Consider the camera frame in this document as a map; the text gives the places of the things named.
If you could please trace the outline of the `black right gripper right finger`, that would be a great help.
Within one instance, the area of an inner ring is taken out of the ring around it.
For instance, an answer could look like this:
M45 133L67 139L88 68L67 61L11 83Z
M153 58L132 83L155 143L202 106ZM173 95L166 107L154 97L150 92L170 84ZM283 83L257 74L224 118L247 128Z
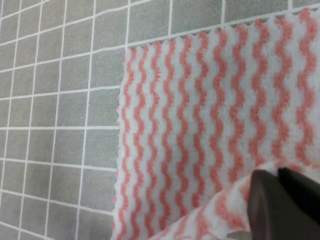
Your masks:
M287 167L277 170L278 179L295 204L320 224L320 184Z

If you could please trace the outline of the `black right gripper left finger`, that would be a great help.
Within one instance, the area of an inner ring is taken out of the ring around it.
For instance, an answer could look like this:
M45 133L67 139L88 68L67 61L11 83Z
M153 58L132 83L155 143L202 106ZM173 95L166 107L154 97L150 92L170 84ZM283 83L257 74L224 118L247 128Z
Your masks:
M320 224L304 213L282 187L278 174L251 175L247 216L253 240L318 240Z

